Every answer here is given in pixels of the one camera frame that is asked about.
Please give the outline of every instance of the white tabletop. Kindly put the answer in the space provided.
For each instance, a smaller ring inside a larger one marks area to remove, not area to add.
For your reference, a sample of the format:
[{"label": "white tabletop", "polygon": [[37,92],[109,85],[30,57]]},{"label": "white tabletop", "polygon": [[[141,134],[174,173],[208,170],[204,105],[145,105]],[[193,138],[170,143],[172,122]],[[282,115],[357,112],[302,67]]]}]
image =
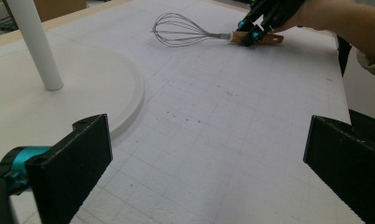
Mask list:
[{"label": "white tabletop", "polygon": [[[47,31],[52,45],[123,54],[146,82],[143,110],[72,223],[362,223],[302,160],[312,115],[349,122],[333,37],[296,28],[280,46],[168,48],[149,32],[164,12],[214,33],[245,15],[133,0]],[[1,46],[0,57],[21,49]],[[31,194],[13,202],[21,223],[39,223]]]}]

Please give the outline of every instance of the person's arm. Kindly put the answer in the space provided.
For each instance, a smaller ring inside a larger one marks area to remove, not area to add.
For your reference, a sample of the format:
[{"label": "person's arm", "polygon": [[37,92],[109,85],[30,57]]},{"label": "person's arm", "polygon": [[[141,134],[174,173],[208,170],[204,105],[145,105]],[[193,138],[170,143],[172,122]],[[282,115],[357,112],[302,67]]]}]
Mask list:
[{"label": "person's arm", "polygon": [[331,31],[375,59],[375,7],[348,0],[306,0],[298,12],[274,33],[298,25]]}]

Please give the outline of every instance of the circular stand base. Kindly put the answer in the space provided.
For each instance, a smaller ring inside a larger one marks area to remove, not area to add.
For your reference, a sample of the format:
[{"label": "circular stand base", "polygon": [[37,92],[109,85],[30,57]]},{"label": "circular stand base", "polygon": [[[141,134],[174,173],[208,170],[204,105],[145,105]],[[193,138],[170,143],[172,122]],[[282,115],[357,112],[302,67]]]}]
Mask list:
[{"label": "circular stand base", "polygon": [[108,49],[52,47],[63,87],[47,91],[28,50],[0,58],[0,160],[14,147],[53,146],[72,124],[107,114],[111,139],[133,122],[144,80],[129,59]]}]

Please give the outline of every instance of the robotic hand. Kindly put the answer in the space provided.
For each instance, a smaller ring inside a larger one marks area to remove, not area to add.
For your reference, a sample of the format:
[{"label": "robotic hand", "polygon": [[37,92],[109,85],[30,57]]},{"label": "robotic hand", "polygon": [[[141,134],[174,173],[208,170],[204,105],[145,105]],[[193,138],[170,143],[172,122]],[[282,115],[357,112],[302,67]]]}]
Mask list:
[{"label": "robotic hand", "polygon": [[[300,8],[304,0],[252,0],[251,10],[238,23],[237,31],[248,32],[242,40],[247,47],[259,43],[271,30],[282,26]],[[264,16],[259,25],[254,22]]]}]

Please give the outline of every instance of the wire whisk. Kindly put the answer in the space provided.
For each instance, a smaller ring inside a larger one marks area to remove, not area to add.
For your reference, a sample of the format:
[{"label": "wire whisk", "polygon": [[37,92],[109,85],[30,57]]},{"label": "wire whisk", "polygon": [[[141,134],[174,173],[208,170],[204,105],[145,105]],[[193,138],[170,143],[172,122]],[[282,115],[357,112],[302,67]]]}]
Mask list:
[{"label": "wire whisk", "polygon": [[[169,47],[184,47],[197,44],[207,39],[226,39],[241,44],[247,32],[230,32],[229,34],[214,34],[202,29],[196,22],[177,13],[160,15],[151,31],[160,43]],[[281,43],[283,36],[268,35],[269,38],[260,44]]]}]

